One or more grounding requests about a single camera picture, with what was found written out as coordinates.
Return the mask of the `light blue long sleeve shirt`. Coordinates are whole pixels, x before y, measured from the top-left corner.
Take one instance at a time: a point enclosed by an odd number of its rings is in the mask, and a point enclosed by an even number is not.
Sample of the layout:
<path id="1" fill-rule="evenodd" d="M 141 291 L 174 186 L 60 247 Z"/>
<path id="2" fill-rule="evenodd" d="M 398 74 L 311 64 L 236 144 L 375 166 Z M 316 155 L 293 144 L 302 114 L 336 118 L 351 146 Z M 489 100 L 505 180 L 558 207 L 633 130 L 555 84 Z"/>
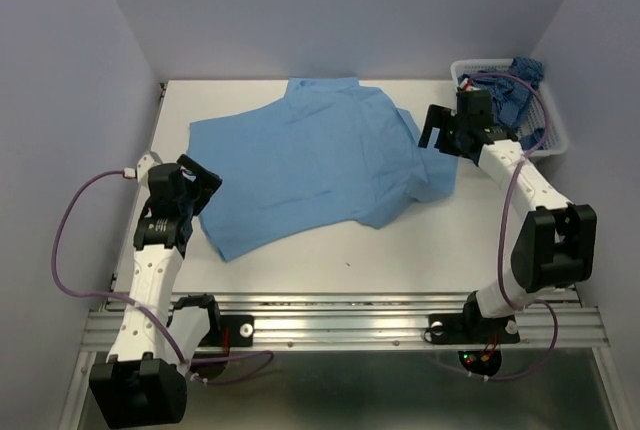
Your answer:
<path id="1" fill-rule="evenodd" d="M 190 157 L 222 179 L 201 228 L 227 262 L 347 220 L 381 228 L 454 192 L 456 160 L 419 139 L 412 115 L 379 88 L 291 79 L 261 108 L 191 124 Z"/>

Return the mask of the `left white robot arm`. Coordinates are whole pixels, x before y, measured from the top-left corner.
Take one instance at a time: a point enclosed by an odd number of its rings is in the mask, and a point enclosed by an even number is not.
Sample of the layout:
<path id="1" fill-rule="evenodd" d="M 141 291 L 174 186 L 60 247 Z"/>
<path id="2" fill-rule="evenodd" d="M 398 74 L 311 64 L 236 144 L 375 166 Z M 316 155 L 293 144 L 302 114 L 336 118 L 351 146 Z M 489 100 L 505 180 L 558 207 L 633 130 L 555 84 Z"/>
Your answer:
<path id="1" fill-rule="evenodd" d="M 149 196 L 133 235 L 131 288 L 122 299 L 126 308 L 115 342 L 89 375 L 91 393 L 111 429 L 180 422 L 195 350 L 222 334 L 213 296 L 171 301 L 193 220 L 221 178 L 185 154 L 163 163 L 153 152 L 140 159 L 136 178 Z"/>

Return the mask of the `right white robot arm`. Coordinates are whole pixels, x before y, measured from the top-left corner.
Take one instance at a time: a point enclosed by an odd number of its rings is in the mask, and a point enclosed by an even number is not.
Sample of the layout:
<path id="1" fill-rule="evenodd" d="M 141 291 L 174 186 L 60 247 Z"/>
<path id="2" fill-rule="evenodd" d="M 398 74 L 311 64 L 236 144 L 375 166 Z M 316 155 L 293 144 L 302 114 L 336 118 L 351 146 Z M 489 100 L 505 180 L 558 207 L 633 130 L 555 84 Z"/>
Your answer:
<path id="1" fill-rule="evenodd" d="M 544 178 L 515 134 L 495 122 L 487 91 L 460 90 L 456 99 L 455 108 L 429 106 L 420 147 L 434 143 L 472 161 L 505 191 L 503 210 L 514 211 L 522 227 L 511 254 L 498 258 L 496 281 L 470 294 L 460 312 L 429 315 L 425 336 L 435 345 L 516 343 L 516 312 L 545 290 L 590 278 L 597 216 Z"/>

